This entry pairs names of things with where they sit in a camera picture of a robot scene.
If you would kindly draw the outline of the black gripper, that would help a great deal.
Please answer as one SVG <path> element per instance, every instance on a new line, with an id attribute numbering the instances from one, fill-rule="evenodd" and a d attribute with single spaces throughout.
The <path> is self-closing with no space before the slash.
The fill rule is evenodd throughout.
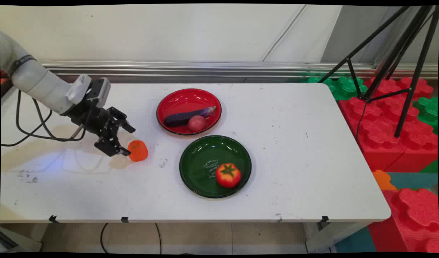
<path id="1" fill-rule="evenodd" d="M 134 133 L 136 129 L 128 123 L 127 116 L 115 107 L 99 108 L 98 100 L 86 100 L 73 105 L 63 113 L 63 116 L 69 117 L 72 123 L 79 126 L 73 133 L 72 139 L 75 139 L 81 130 L 86 130 L 98 136 L 98 140 L 94 143 L 95 148 L 109 157 L 114 155 L 127 157 L 131 154 L 131 151 L 121 146 L 117 136 L 117 126 L 129 133 Z"/>

